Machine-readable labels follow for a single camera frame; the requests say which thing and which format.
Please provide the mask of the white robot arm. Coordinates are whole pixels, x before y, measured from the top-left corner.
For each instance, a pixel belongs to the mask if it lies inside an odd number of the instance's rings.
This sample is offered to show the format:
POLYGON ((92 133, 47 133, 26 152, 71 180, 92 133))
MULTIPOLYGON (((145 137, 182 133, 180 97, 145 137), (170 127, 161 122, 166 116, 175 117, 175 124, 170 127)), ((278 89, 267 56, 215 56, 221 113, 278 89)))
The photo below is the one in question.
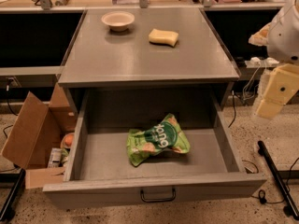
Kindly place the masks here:
POLYGON ((299 0, 288 0, 271 22, 249 38, 255 46, 266 46, 270 58, 279 62, 260 78, 253 118, 273 119, 299 91, 299 0))

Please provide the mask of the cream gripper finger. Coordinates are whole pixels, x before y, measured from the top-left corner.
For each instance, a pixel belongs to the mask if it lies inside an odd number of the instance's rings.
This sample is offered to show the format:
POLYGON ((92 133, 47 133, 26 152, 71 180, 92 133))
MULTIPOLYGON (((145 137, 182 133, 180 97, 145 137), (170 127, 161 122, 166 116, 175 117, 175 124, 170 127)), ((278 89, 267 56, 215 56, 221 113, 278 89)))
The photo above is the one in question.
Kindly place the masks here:
POLYGON ((263 28, 261 28, 254 35, 249 38, 249 43, 254 46, 267 46, 268 45, 268 31, 270 24, 267 23, 263 28))
POLYGON ((254 115, 262 119, 273 119, 282 109, 282 104, 257 99, 254 102, 254 115))

